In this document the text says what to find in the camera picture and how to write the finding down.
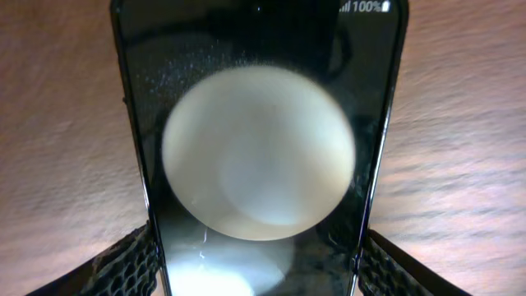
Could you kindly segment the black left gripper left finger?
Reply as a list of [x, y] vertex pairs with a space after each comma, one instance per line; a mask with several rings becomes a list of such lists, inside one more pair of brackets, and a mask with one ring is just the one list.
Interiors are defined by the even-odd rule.
[[150, 296], [157, 286], [157, 245], [145, 224], [111, 247], [28, 296]]

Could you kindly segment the black flip smartphone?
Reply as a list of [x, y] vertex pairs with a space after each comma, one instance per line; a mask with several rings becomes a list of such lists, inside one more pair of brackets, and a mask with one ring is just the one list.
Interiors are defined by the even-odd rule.
[[409, 4], [109, 7], [167, 295], [352, 295]]

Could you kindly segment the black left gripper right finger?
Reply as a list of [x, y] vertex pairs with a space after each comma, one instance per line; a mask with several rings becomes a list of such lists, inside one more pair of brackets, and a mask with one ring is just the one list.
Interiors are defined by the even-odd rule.
[[366, 296], [469, 296], [375, 230], [368, 230], [358, 268]]

